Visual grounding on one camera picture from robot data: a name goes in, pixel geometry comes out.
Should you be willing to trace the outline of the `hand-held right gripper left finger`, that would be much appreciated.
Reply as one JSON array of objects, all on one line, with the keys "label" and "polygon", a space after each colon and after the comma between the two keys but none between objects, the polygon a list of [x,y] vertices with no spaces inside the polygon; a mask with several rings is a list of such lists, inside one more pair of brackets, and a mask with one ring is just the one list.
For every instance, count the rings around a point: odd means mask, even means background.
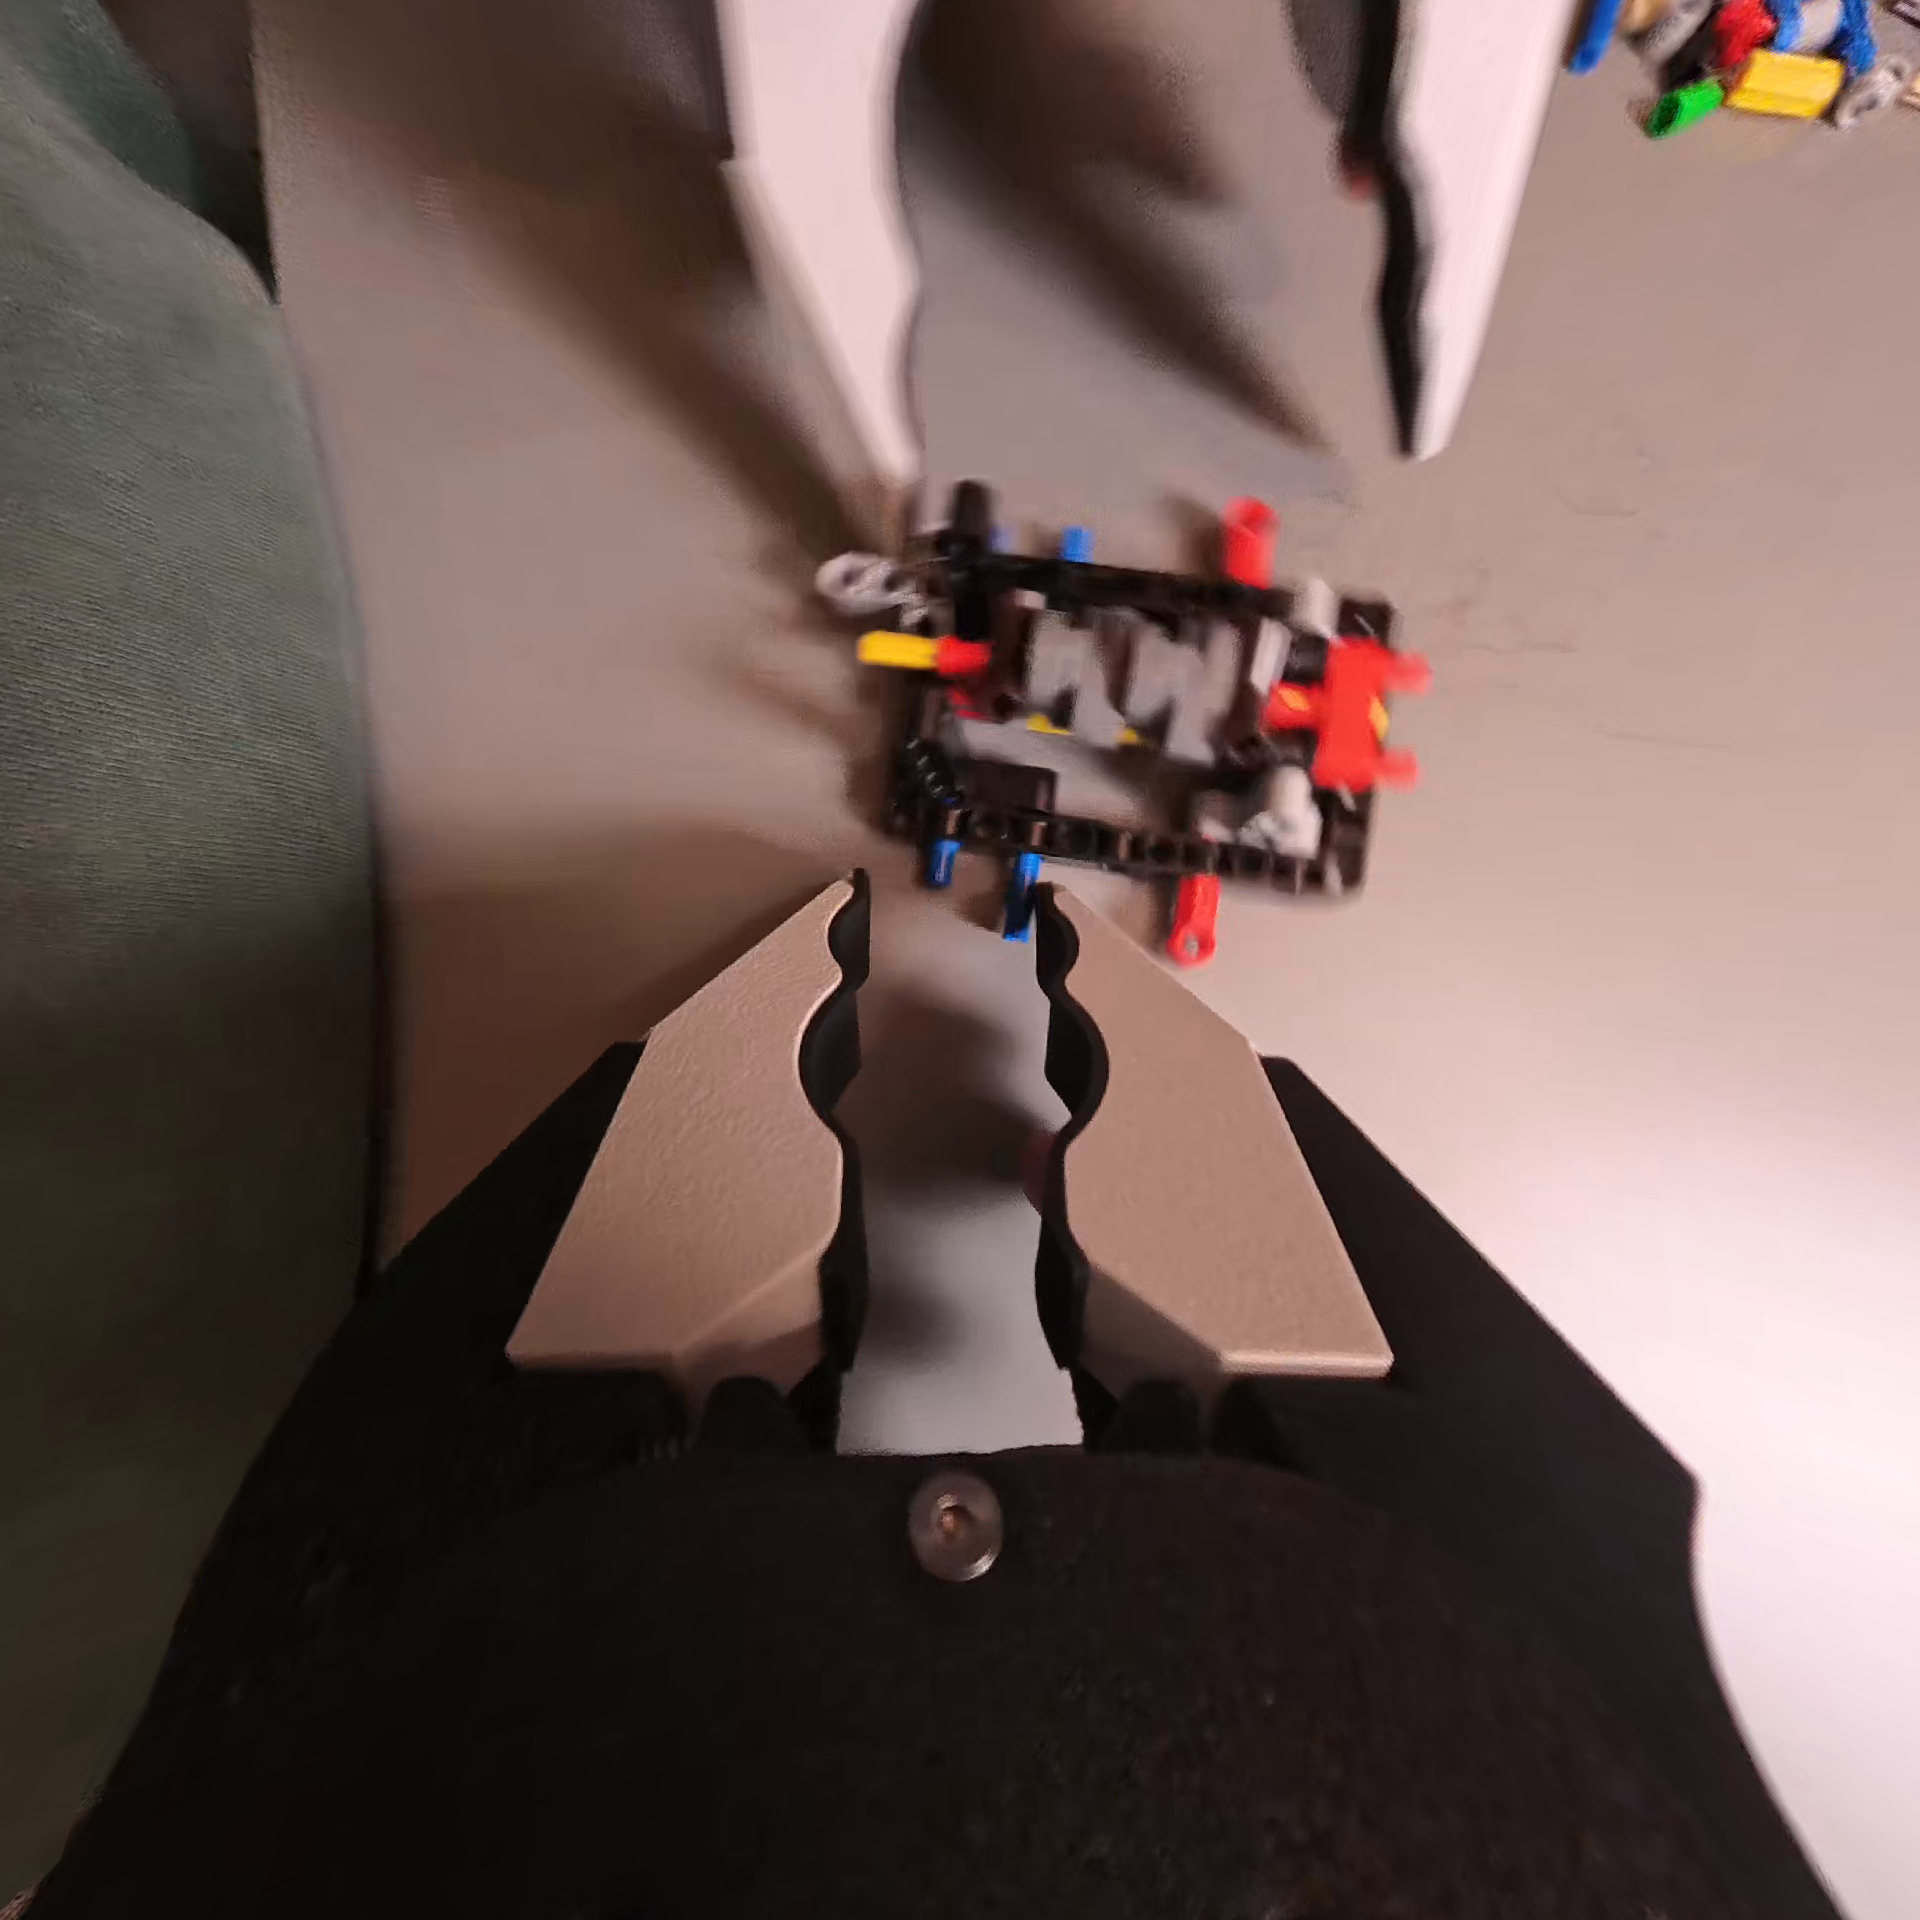
[{"label": "hand-held right gripper left finger", "polygon": [[864,1250],[832,1033],[868,967],[868,874],[830,883],[660,1020],[505,1340],[517,1371],[800,1388],[844,1369]]}]

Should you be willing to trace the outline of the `person's green shirt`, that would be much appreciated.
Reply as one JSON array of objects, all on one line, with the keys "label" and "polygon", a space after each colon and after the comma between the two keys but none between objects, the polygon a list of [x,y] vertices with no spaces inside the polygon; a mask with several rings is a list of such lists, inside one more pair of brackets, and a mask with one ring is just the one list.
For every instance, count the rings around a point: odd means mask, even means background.
[{"label": "person's green shirt", "polygon": [[364,1248],[348,567],[278,301],[102,4],[2,4],[2,1894]]}]

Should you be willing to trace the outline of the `pile of small lego pieces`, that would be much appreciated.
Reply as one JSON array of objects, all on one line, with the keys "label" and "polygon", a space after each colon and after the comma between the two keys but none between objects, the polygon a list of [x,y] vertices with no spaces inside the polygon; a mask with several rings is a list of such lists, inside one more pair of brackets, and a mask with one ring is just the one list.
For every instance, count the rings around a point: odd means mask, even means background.
[{"label": "pile of small lego pieces", "polygon": [[1578,4],[1565,71],[1584,78],[1614,48],[1643,71],[1650,139],[1718,113],[1853,130],[1916,107],[1916,4]]}]

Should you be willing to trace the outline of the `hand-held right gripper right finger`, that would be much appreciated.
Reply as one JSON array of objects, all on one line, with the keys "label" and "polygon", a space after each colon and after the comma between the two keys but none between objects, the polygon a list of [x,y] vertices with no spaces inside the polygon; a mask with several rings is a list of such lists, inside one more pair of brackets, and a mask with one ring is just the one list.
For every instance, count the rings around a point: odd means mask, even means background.
[{"label": "hand-held right gripper right finger", "polygon": [[1097,1388],[1380,1382],[1390,1343],[1252,1045],[1079,894],[1035,902],[1039,1315]]}]

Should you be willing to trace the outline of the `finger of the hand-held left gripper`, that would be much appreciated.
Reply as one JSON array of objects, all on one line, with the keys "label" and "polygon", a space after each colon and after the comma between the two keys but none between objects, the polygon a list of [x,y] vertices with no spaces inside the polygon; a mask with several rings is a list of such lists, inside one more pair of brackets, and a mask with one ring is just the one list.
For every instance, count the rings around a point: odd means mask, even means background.
[{"label": "finger of the hand-held left gripper", "polygon": [[922,263],[901,205],[898,81],[918,4],[717,4],[731,158],[754,271],[853,452],[853,483],[915,483],[903,391]]},{"label": "finger of the hand-held left gripper", "polygon": [[1378,337],[1408,460],[1454,440],[1580,4],[1358,4],[1338,158],[1380,212]]}]

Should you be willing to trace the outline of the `black frame lego assembly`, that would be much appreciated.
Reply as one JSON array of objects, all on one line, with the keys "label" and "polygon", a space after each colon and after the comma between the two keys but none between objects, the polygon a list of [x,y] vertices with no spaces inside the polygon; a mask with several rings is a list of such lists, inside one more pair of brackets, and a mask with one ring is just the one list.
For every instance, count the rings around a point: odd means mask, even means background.
[{"label": "black frame lego assembly", "polygon": [[1275,508],[1236,496],[1196,571],[1101,563],[1083,526],[1023,552],[993,490],[955,483],[901,556],[818,564],[855,662],[903,684],[881,818],[918,883],[999,861],[1010,944],[1052,865],[1159,889],[1174,967],[1213,959],[1229,889],[1358,894],[1378,800],[1420,778],[1390,721],[1429,662],[1389,599],[1275,577],[1275,541]]}]

